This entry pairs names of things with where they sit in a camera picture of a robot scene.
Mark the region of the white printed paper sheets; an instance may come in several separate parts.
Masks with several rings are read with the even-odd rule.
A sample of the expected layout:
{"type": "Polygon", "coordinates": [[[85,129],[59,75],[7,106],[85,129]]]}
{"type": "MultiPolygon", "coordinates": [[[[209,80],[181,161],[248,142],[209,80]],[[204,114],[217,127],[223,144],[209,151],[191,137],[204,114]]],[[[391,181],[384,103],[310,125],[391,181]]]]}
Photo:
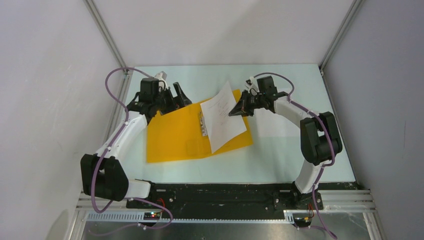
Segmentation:
{"type": "Polygon", "coordinates": [[[247,131],[240,115],[229,116],[236,104],[228,81],[217,95],[200,104],[211,153],[215,153],[230,140],[247,131]]]}

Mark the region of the white text paper sheet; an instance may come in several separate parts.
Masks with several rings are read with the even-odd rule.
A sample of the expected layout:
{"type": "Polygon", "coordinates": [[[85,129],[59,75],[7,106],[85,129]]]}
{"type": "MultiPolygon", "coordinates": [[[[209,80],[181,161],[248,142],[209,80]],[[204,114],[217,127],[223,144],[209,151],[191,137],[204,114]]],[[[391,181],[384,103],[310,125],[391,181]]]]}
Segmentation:
{"type": "Polygon", "coordinates": [[[255,109],[258,135],[265,137],[299,137],[300,129],[285,117],[264,108],[255,109]]]}

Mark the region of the yellow plastic folder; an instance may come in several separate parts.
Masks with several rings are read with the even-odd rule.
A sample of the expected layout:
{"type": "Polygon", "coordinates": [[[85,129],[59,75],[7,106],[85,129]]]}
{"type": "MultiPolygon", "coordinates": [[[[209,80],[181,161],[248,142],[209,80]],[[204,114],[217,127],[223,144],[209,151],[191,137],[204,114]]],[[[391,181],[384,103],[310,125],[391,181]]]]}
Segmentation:
{"type": "Polygon", "coordinates": [[[200,116],[200,102],[165,115],[158,113],[146,128],[146,162],[203,159],[253,144],[250,126],[244,117],[247,131],[212,153],[209,138],[202,135],[200,116]]]}

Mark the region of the metal folder clip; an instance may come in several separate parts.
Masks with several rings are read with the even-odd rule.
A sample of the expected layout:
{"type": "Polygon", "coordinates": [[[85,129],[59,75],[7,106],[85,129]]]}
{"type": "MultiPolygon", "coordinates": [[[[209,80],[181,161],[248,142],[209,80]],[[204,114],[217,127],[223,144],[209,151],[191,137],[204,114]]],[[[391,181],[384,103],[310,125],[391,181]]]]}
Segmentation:
{"type": "Polygon", "coordinates": [[[201,135],[203,137],[207,137],[208,136],[208,132],[207,132],[205,118],[204,118],[204,115],[203,115],[202,111],[199,112],[199,124],[200,124],[201,135]]]}

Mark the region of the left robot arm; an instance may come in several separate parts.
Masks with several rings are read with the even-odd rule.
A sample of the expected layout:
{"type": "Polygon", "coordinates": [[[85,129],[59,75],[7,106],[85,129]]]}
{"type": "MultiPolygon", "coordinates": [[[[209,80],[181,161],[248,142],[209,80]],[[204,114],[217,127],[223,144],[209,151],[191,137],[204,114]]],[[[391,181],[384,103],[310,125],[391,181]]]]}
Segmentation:
{"type": "Polygon", "coordinates": [[[80,160],[83,192],[97,198],[122,201],[138,198],[145,208],[157,204],[158,195],[146,180],[131,179],[124,169],[124,160],[137,136],[156,115],[166,115],[192,104],[180,84],[170,86],[160,76],[143,78],[140,89],[126,105],[125,116],[112,136],[94,153],[80,160]]]}

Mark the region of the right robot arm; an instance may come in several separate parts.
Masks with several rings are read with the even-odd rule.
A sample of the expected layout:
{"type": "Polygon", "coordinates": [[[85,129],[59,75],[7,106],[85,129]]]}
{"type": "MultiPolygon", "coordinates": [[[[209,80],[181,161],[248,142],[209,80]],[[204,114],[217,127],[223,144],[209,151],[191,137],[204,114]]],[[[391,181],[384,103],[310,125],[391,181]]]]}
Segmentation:
{"type": "Polygon", "coordinates": [[[343,149],[342,138],[333,113],[316,113],[294,101],[294,88],[290,92],[278,91],[274,76],[275,73],[264,72],[246,80],[246,89],[228,115],[250,117],[256,109],[265,109],[299,128],[304,162],[293,182],[290,202],[303,209],[310,203],[310,195],[316,194],[324,169],[335,164],[336,155],[343,149]]]}

